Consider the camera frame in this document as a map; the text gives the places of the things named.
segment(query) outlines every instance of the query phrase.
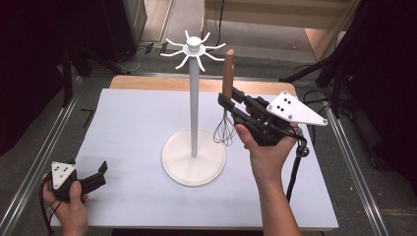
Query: white pole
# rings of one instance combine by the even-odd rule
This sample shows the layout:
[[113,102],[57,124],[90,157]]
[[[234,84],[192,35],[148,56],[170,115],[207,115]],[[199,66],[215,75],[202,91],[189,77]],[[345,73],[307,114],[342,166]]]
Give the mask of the white pole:
[[199,77],[200,67],[196,57],[190,61],[190,110],[191,110],[191,156],[196,157],[198,152],[199,129]]

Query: white table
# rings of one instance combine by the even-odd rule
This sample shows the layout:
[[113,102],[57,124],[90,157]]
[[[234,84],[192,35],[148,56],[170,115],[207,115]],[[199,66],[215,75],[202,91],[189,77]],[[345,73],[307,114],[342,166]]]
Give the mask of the white table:
[[[276,95],[262,97],[271,101]],[[222,111],[217,104],[217,92],[200,93],[200,128],[213,131]],[[116,88],[102,91],[76,158],[79,178],[95,173],[104,160],[108,164],[106,185],[89,194],[89,225],[184,229],[262,227],[249,153],[237,136],[226,150],[222,173],[202,187],[182,186],[164,171],[162,148],[171,135],[190,128],[189,117],[187,91]],[[307,128],[305,125],[301,128],[311,152],[301,161],[291,207],[303,230],[330,230],[338,227],[337,221]],[[284,189],[294,158],[293,150],[282,172]],[[52,225],[58,224],[56,219],[52,221]]]

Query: person's arm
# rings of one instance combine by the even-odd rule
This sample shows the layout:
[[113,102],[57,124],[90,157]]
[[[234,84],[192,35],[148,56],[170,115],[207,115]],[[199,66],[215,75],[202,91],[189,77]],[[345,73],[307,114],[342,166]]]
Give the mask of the person's arm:
[[62,225],[63,236],[82,236],[86,235],[89,228],[87,210],[84,203],[89,196],[81,197],[82,187],[79,181],[73,182],[70,189],[70,201],[62,202],[56,200],[55,195],[50,190],[48,184],[43,189],[43,198],[53,209],[56,209],[56,217]]
[[264,235],[301,235],[281,180],[282,166],[295,140],[285,137],[275,147],[260,147],[245,126],[236,125],[236,131],[250,152],[260,194]]

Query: black cable wire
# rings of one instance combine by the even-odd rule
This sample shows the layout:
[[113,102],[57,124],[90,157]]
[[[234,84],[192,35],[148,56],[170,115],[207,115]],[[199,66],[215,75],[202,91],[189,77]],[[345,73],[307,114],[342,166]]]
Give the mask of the black cable wire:
[[292,190],[294,189],[295,180],[297,179],[297,172],[298,172],[298,167],[300,166],[301,158],[302,157],[297,154],[294,160],[294,164],[292,165],[291,178],[289,179],[289,184],[288,184],[286,195],[285,195],[288,202],[290,202],[291,200]]
[[221,2],[221,10],[220,10],[220,20],[218,21],[218,39],[217,39],[217,43],[215,44],[215,46],[218,46],[218,44],[220,43],[220,38],[221,38],[221,21],[223,19],[223,9],[224,9],[224,0]]
[[62,204],[62,201],[59,201],[58,206],[52,211],[51,215],[49,216],[49,220],[48,220],[49,225],[51,225],[52,216],[55,214],[55,211],[61,206],[61,204]]
[[43,201],[43,188],[45,184],[51,179],[51,174],[48,173],[48,175],[42,180],[42,183],[40,184],[39,189],[39,203],[40,203],[40,210],[42,211],[42,217],[43,221],[45,222],[46,228],[48,230],[49,235],[53,235],[54,231],[52,230],[52,227],[49,223],[48,215],[46,213],[45,209],[45,202]]

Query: whisk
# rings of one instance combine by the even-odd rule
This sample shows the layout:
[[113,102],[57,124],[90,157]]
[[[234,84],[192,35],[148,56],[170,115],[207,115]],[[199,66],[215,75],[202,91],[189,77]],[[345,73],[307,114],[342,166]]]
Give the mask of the whisk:
[[[231,99],[234,77],[234,50],[226,52],[223,71],[222,94]],[[232,138],[236,134],[233,121],[227,116],[227,110],[223,110],[223,118],[214,130],[213,140],[216,143],[223,143],[226,147],[232,145]]]

